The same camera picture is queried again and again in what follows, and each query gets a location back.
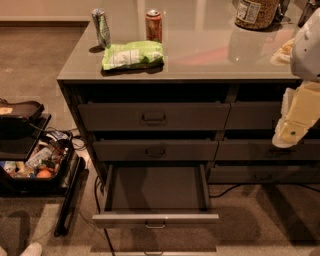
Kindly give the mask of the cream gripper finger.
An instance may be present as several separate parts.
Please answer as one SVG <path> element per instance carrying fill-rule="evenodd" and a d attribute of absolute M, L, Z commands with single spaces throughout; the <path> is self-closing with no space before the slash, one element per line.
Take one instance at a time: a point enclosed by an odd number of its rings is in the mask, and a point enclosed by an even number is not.
<path fill-rule="evenodd" d="M 282 117 L 276 125 L 272 144 L 278 148 L 295 146 L 307 134 L 308 130 L 309 122 L 306 120 L 292 120 Z"/>

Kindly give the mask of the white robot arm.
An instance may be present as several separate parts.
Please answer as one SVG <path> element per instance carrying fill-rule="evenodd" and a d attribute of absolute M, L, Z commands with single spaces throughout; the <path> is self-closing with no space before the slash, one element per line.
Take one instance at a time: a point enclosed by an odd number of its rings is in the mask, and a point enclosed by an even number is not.
<path fill-rule="evenodd" d="M 282 99 L 272 144 L 297 145 L 320 119 L 320 9 L 316 9 L 292 40 L 290 67 L 302 79 L 296 89 L 287 88 Z"/>

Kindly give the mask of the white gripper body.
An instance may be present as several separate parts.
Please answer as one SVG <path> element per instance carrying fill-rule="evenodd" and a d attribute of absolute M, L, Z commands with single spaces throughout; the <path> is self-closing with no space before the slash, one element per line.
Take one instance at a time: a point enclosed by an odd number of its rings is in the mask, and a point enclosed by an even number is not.
<path fill-rule="evenodd" d="M 303 81 L 285 115 L 286 133 L 306 133 L 320 118 L 320 83 Z"/>

